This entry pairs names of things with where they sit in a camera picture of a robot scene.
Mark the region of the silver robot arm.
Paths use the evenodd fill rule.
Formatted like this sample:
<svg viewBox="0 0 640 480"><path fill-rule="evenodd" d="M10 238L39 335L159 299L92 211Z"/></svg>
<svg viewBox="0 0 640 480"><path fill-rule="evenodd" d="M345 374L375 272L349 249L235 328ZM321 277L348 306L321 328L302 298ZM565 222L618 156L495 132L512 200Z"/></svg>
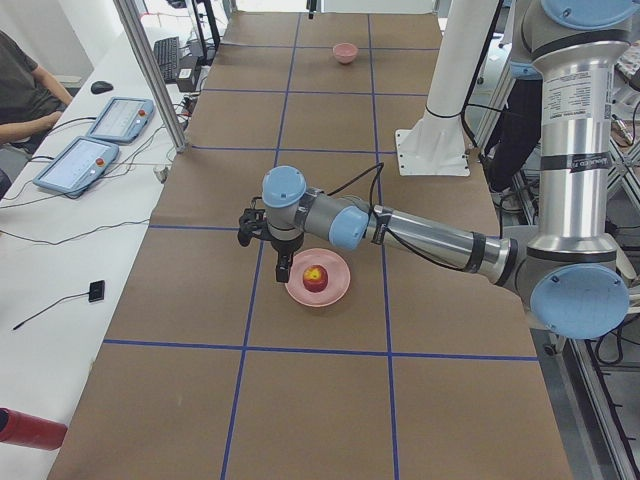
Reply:
<svg viewBox="0 0 640 480"><path fill-rule="evenodd" d="M605 231L613 68L629 47L635 1L532 1L514 51L542 77L539 217L525 236L496 239L380 205L333 199L290 166L262 183L262 234L286 281L306 234L354 249L396 244L449 269L478 273L518 295L540 328L572 339L620 325L629 290Z"/></svg>

